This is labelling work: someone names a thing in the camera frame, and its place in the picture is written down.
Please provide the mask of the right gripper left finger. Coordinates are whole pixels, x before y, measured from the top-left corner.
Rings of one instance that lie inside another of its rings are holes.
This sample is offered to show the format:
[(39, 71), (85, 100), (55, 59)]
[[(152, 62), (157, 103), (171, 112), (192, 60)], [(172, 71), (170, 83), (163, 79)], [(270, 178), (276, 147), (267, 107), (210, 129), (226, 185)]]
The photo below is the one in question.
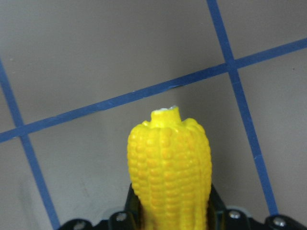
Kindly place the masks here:
[(129, 185), (123, 210), (113, 213), (109, 218), (110, 230), (141, 230), (141, 203)]

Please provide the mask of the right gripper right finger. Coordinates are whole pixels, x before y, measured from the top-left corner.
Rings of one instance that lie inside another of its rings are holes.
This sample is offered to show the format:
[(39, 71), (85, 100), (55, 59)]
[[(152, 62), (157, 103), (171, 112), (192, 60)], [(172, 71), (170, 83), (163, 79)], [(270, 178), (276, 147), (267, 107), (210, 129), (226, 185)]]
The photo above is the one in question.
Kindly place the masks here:
[(208, 203), (208, 227), (210, 230), (250, 230), (246, 214), (238, 209), (228, 209), (212, 184)]

